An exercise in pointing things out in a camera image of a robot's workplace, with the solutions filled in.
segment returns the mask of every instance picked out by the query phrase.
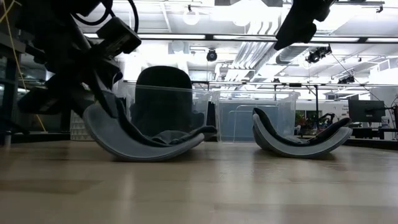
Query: computer monitor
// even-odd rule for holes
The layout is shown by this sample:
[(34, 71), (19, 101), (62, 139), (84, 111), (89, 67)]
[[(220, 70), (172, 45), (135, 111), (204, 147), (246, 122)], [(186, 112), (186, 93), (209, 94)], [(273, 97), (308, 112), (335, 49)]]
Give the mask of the computer monitor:
[(384, 101), (379, 100), (348, 100), (348, 113), (353, 122), (380, 123), (386, 115)]

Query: wooden table surface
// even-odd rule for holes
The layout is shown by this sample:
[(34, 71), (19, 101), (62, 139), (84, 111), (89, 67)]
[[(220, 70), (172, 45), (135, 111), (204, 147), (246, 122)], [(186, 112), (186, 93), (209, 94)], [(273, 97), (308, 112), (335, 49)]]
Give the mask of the wooden table surface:
[(13, 145), (0, 157), (4, 224), (398, 223), (398, 153), (340, 147), (286, 159), (208, 142), (123, 163), (94, 142)]

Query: clear plastic bin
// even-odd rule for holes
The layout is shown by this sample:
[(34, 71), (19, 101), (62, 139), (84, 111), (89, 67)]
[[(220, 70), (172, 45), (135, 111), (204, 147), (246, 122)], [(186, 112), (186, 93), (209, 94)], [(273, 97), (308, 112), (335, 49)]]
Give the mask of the clear plastic bin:
[(297, 92), (216, 91), (216, 125), (219, 142), (254, 142), (252, 111), (266, 112), (281, 136), (294, 134)]
[(206, 125), (209, 91), (140, 85), (126, 90), (127, 117), (145, 136), (189, 133)]

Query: gray curved foam pad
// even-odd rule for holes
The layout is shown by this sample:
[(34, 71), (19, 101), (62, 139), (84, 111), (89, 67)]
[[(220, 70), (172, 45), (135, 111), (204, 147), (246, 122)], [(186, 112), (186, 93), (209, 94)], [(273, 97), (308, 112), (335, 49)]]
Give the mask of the gray curved foam pad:
[(314, 158), (329, 153), (336, 149), (351, 136), (351, 128), (342, 127), (326, 141), (312, 146), (290, 146), (274, 138), (261, 123), (258, 114), (253, 115), (254, 133), (256, 143), (262, 149), (270, 149), (277, 154), (293, 158)]
[(91, 137), (117, 158), (131, 162), (158, 162), (171, 159), (199, 145), (204, 134), (178, 145), (148, 146), (128, 135), (119, 120), (111, 118), (100, 105), (91, 105), (83, 113), (83, 120)]

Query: yellow cable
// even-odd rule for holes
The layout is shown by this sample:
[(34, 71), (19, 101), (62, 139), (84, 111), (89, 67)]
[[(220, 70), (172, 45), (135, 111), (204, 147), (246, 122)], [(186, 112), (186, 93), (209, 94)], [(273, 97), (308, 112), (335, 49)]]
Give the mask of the yellow cable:
[[(13, 3), (15, 2), (15, 0), (11, 3), (9, 9), (7, 10), (6, 8), (6, 2), (5, 0), (3, 0), (2, 6), (4, 8), (4, 17), (6, 18), (6, 22), (7, 22), (7, 28), (8, 28), (8, 33), (10, 35), (10, 41), (11, 41), (11, 46), (12, 46), (12, 51), (14, 52), (14, 57), (15, 57), (15, 62), (17, 63), (17, 68), (18, 68), (18, 73), (21, 76), (21, 80), (22, 80), (22, 84), (24, 85), (25, 88), (25, 92), (27, 92), (27, 88), (25, 85), (25, 80), (24, 80), (24, 76), (22, 75), (22, 71), (21, 71), (21, 67), (19, 66), (19, 61), (18, 61), (18, 56), (17, 56), (17, 52), (15, 51), (15, 46), (14, 46), (14, 40), (12, 39), (12, 34), (11, 34), (11, 26), (10, 26), (10, 22), (8, 21), (8, 12), (11, 10), (11, 7), (14, 5)], [(42, 120), (40, 119), (40, 116), (38, 114), (36, 114), (36, 118), (39, 120), (39, 123), (43, 129), (44, 132), (47, 132)]]

